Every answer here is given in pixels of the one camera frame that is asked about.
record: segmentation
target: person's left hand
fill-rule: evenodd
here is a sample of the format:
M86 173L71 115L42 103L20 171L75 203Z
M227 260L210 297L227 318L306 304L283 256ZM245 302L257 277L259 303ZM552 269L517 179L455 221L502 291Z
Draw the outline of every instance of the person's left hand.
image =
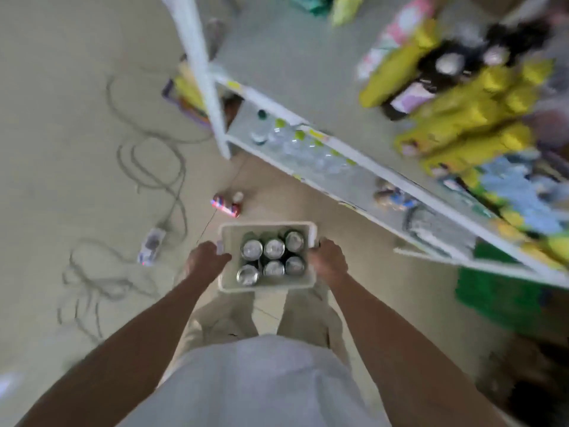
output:
M198 277L205 285L209 285L230 260L229 253L217 254L216 245L206 241L190 251L186 260L186 275Z

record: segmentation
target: hand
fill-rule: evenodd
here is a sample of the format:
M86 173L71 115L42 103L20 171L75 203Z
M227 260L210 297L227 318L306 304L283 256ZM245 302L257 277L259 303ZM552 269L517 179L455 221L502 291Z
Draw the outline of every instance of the hand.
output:
M186 275L198 277L204 285L209 285L221 274L231 260L229 253L217 254L217 247L211 241L201 243L189 252L186 260Z
M348 273L348 264L342 249L327 238L320 240L319 247L309 249L309 264L328 284Z

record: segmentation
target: shelf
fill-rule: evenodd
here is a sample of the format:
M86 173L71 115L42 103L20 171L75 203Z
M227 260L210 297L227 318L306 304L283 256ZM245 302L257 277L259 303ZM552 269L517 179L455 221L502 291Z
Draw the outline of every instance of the shelf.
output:
M487 218L428 177L416 160L391 146L400 123L357 102L354 67L378 32L409 0L365 0L358 18L333 28L287 0L245 0L210 73L247 100L291 123L327 132L327 144L362 167L472 231L552 282L569 287L569 275L552 270L503 239ZM445 9L442 22L487 22L469 0Z
M300 166L296 162L286 159L279 152L255 144L250 137L250 132L258 123L257 111L258 107L252 103L243 102L227 133L228 140L231 143L316 188L348 208L354 209L429 255L443 257L435 249L421 243L405 232L405 212L376 206L373 193L377 190L375 186L377 177L370 171L355 167L353 175L349 178L341 176L330 178L322 173L312 171L309 167Z

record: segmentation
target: white shirt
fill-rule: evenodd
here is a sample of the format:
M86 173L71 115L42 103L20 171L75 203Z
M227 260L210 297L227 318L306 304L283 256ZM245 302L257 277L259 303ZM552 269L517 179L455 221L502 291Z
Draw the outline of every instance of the white shirt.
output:
M332 351L276 335L190 351L119 427L390 427Z

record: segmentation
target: beige floor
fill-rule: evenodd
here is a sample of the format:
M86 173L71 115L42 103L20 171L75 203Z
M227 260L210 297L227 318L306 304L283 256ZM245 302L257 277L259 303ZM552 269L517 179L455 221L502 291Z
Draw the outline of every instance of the beige floor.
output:
M134 258L170 205L160 192L137 193L117 167L118 144L136 135L105 106L107 76L118 75L117 101L145 126L189 140L208 133L158 97L165 72L181 54L160 0L0 0L0 48L0 425L10 426L91 348L75 329L56 322L71 247L94 237ZM141 68L162 73L141 75ZM246 193L243 220L316 222L321 235L343 247L352 274L466 373L475 375L481 357L508 336L454 300L454 269L394 254L393 236L360 215L245 153L222 159L213 141L183 152L189 234L150 270L161 294L172 287L191 248L215 239L219 224L228 220L214 213L209 199L232 186ZM159 143L145 144L141 154L160 176L175 168ZM179 229L179 216L175 223ZM80 260L94 277L126 273L141 279L137 267L99 251L83 251ZM257 300L260 332L276 329L283 300L282 294ZM104 334L150 303L134 293L103 302ZM348 333L346 339L354 376L377 408L377 391Z

